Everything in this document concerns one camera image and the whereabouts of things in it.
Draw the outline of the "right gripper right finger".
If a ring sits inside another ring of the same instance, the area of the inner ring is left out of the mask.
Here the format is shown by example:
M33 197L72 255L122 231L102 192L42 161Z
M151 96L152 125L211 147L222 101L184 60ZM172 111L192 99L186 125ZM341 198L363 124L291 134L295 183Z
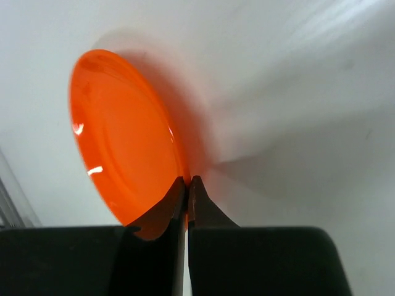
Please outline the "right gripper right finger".
M193 295L350 295L331 237L315 227L241 227L194 176L188 197Z

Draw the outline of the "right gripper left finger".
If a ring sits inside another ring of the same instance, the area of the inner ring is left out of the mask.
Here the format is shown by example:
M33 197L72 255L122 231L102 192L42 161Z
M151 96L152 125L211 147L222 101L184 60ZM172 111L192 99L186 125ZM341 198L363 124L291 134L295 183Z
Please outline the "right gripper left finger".
M127 226L1 232L2 295L181 295L183 204L176 178Z

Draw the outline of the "orange plate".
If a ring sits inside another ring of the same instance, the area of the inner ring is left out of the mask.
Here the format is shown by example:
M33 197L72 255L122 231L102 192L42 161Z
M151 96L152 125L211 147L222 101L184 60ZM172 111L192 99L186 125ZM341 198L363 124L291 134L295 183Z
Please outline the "orange plate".
M73 68L69 106L87 173L110 211L138 237L160 237L191 177L181 137L154 88L124 58L95 49Z

